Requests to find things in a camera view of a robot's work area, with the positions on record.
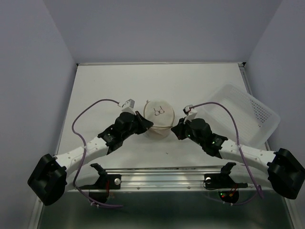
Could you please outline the white mesh laundry bag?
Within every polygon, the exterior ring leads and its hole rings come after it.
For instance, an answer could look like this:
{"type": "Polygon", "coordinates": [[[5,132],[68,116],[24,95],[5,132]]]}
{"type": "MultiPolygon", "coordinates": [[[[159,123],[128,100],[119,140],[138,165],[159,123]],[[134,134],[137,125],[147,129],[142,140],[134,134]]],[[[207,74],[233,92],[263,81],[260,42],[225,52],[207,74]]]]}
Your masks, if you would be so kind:
{"type": "Polygon", "coordinates": [[[175,112],[165,100],[147,100],[143,108],[143,117],[153,123],[153,126],[145,133],[146,136],[153,140],[161,140],[171,133],[175,112]]]}

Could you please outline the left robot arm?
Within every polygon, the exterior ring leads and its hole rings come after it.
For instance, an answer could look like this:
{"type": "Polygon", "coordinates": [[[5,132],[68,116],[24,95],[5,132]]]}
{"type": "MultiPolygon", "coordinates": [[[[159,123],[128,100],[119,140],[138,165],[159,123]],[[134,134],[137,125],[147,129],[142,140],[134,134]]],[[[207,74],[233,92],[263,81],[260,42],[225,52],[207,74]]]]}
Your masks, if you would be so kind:
{"type": "Polygon", "coordinates": [[[139,112],[122,112],[114,124],[83,147],[58,156],[42,156],[28,179],[28,185],[44,205],[52,205],[67,191],[69,175],[79,173],[83,165],[114,152],[128,137],[143,134],[152,126],[153,122],[139,112]]]}

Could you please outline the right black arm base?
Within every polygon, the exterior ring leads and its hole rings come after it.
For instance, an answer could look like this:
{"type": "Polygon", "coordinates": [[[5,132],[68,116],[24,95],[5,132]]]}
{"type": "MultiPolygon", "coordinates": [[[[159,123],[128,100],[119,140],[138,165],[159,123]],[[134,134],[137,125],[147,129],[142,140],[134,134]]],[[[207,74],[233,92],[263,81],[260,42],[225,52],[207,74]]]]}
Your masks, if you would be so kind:
{"type": "Polygon", "coordinates": [[[230,177],[232,168],[236,163],[229,162],[224,165],[219,173],[204,175],[203,187],[207,190],[219,190],[218,195],[222,202],[235,205],[239,200],[239,189],[248,188],[247,183],[236,183],[230,177]]]}

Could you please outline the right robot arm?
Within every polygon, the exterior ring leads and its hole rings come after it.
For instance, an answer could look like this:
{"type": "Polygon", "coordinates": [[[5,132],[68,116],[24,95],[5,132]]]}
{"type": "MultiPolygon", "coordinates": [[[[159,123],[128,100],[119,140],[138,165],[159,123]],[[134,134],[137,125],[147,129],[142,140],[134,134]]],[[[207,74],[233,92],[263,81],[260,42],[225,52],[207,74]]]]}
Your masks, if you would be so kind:
{"type": "Polygon", "coordinates": [[[192,140],[212,157],[243,163],[247,171],[253,167],[265,172],[267,183],[285,198],[296,199],[305,181],[304,167],[287,149],[264,151],[238,145],[225,136],[213,133],[210,126],[201,118],[181,118],[171,131],[179,140],[192,140]]]}

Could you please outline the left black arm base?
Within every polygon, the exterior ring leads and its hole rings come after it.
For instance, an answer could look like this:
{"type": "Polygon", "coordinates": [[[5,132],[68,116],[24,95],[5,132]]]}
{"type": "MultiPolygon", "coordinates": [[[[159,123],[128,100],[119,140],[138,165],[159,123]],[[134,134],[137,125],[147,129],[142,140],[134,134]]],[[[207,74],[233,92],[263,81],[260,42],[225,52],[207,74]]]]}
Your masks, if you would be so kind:
{"type": "Polygon", "coordinates": [[[121,174],[109,174],[98,163],[90,164],[91,172],[82,174],[77,179],[78,191],[84,195],[91,206],[97,208],[116,209],[123,205],[106,203],[110,197],[110,190],[121,188],[121,174]]]}

